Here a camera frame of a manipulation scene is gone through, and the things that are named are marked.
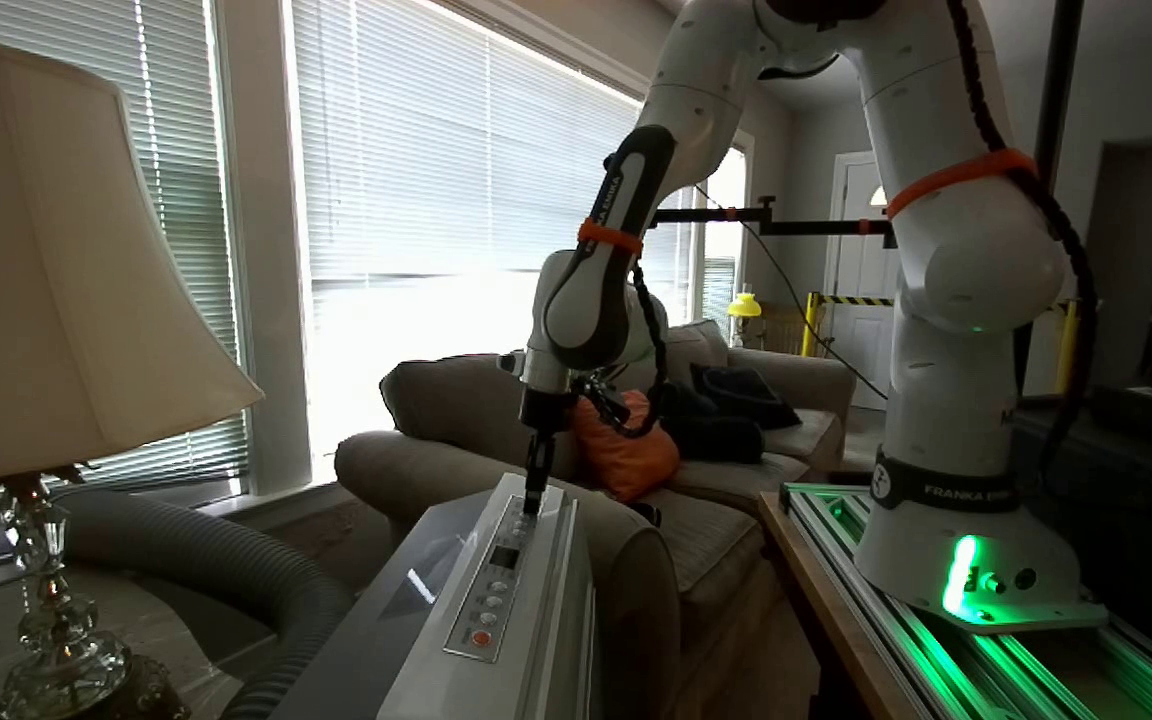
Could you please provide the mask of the green lit robot base rail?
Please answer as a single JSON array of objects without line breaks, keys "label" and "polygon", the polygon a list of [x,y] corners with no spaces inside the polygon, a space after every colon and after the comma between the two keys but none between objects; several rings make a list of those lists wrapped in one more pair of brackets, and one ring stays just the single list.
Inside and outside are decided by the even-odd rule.
[{"label": "green lit robot base rail", "polygon": [[762,515],[821,666],[812,720],[1152,720],[1152,642],[1125,622],[980,638],[881,598],[854,571],[858,484],[783,484]]}]

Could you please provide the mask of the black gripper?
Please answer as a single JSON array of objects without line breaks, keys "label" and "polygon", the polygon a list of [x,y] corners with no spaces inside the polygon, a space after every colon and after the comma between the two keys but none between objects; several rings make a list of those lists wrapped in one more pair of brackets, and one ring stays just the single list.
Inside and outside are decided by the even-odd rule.
[{"label": "black gripper", "polygon": [[573,430],[573,393],[525,393],[519,419],[532,430],[528,441],[528,474],[525,474],[525,515],[540,513],[551,461],[557,461],[557,435]]}]

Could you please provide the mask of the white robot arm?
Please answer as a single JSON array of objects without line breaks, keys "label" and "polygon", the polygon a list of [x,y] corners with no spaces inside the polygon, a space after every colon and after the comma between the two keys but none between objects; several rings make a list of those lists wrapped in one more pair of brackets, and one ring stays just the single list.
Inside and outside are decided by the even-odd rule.
[{"label": "white robot arm", "polygon": [[560,432],[575,393],[651,319],[627,295],[645,230],[666,195],[716,173],[751,84],[835,62],[861,76],[900,253],[858,571],[978,634],[1100,624],[1071,545],[1026,508],[1007,466],[1012,334],[1057,302],[1077,236],[1007,142],[978,0],[686,0],[575,246],[540,269],[519,419]]}]

